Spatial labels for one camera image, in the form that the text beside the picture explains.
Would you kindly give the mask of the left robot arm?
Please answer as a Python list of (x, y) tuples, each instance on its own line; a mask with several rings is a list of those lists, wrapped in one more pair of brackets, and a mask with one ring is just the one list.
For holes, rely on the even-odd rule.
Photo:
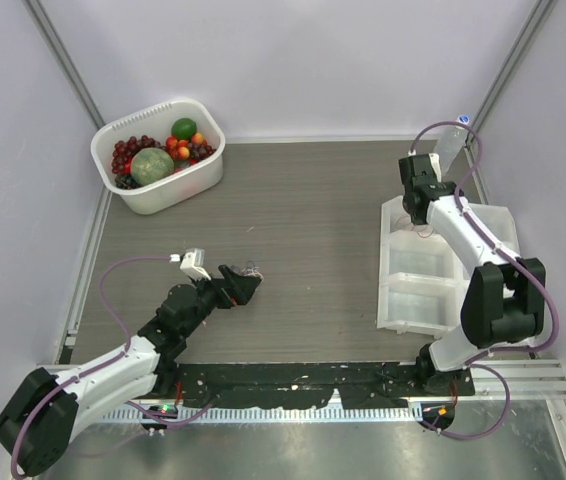
[(139, 396), (168, 397), (176, 385), (176, 359), (187, 340), (216, 309), (245, 306), (263, 281), (255, 268), (219, 266), (219, 277), (178, 263), (188, 277), (172, 287), (154, 316), (117, 348), (74, 368), (29, 372), (0, 413), (0, 444), (14, 479), (50, 469), (70, 443), (113, 408)]

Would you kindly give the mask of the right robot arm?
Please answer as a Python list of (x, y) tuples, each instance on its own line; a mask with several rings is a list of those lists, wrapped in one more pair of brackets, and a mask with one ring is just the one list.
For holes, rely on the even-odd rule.
[(545, 324), (546, 270), (505, 246), (474, 213), (461, 189), (444, 181), (436, 154), (398, 161), (402, 205), (412, 222), (440, 234), (470, 274), (460, 308), (460, 325), (425, 345), (416, 358), (414, 380), (435, 395), (458, 372), (497, 350), (515, 351), (540, 336)]

